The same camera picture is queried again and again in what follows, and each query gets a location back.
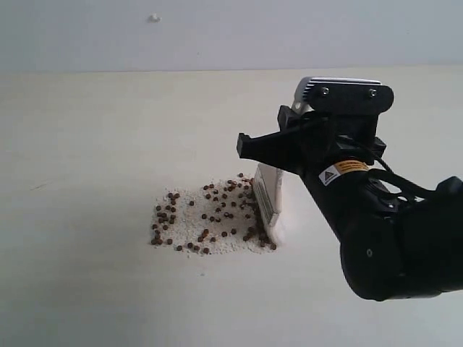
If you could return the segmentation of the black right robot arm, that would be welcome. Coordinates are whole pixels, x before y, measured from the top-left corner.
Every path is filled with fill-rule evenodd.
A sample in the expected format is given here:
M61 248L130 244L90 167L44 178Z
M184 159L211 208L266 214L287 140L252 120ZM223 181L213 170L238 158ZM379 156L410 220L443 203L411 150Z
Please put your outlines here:
M240 134L239 157L298 175L340 244L349 287L375 301L462 289L462 181L427 190L375 168L376 115L279 109L279 130Z

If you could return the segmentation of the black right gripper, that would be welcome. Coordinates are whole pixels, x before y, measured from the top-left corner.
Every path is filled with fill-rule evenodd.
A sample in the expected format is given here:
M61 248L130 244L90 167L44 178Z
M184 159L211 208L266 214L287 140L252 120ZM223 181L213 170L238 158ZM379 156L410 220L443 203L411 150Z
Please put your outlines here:
M280 106L279 132L251 137L238 134L237 153L303 177L309 171L343 160L359 160L368 165L382 159L386 144L376 136L379 115L347 116L308 111L302 115Z

